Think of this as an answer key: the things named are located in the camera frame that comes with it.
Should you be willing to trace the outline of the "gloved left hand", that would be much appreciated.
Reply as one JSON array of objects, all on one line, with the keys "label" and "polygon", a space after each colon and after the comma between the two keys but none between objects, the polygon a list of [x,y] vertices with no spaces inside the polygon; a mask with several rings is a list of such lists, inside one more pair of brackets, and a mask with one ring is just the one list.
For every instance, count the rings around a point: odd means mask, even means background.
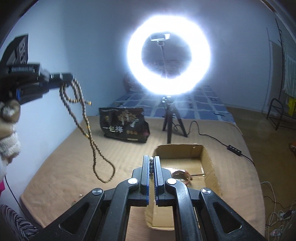
[{"label": "gloved left hand", "polygon": [[21,106],[16,100],[1,102],[1,182],[7,166],[21,152],[21,144],[16,124],[21,114]]}]

